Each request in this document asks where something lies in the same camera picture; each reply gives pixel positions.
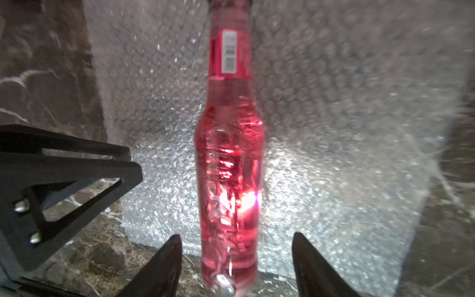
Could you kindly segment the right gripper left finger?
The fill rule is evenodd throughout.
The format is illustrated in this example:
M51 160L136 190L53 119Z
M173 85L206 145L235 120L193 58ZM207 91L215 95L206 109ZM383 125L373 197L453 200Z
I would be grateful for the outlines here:
M118 293L119 297L175 297L182 269L181 237L173 235Z

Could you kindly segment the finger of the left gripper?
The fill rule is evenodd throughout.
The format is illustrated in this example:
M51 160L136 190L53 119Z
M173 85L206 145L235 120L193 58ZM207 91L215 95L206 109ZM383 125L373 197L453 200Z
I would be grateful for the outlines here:
M45 218L45 210L101 179L117 181L62 218L51 222ZM4 156L1 161L2 270L36 269L141 181L141 166L134 162Z
M44 149L110 156L131 161L130 149L104 142L81 139L34 127L9 124L1 126L1 152L41 154Z

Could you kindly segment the red drink bottle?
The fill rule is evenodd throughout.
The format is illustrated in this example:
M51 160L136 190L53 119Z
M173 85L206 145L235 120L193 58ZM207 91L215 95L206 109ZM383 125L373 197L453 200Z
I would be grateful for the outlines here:
M195 129L203 281L243 297L257 277L265 132L252 75L251 1L210 1L207 101Z

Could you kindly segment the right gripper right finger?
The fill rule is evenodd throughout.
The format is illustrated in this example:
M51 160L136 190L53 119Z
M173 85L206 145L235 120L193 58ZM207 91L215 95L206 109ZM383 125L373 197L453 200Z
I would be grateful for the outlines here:
M294 234L292 255L300 297L360 297L300 232Z

